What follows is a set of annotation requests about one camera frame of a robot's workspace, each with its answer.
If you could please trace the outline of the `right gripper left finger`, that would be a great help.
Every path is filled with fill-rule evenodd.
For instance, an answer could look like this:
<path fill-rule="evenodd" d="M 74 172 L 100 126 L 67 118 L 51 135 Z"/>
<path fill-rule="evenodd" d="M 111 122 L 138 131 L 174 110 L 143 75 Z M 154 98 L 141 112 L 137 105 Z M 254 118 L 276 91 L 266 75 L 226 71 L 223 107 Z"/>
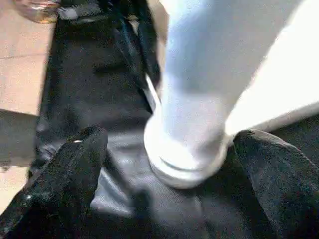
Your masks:
<path fill-rule="evenodd" d="M 107 132 L 92 126 L 63 144 L 1 214 L 0 237 L 80 239 L 107 143 Z"/>

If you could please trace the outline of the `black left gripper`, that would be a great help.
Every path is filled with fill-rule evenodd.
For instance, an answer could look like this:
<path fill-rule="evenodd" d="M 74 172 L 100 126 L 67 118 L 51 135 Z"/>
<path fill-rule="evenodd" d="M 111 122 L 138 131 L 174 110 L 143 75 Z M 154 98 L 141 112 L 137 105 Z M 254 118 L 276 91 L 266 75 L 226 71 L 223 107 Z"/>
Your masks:
<path fill-rule="evenodd" d="M 155 109 L 147 79 L 152 86 L 160 83 L 157 59 L 157 33 L 146 0 L 63 0 L 57 9 L 63 20 L 113 13 L 113 32 L 116 46 L 129 67 L 131 78 L 149 112 Z M 134 32 L 127 18 L 136 17 L 138 31 Z"/>

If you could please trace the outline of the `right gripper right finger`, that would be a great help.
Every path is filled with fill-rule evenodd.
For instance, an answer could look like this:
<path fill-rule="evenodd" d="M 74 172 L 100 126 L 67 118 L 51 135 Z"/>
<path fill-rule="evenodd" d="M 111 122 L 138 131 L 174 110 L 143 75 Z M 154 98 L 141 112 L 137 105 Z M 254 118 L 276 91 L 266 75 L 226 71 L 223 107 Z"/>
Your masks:
<path fill-rule="evenodd" d="M 281 239 L 319 237 L 319 168 L 298 148 L 259 130 L 233 139 L 256 198 Z"/>

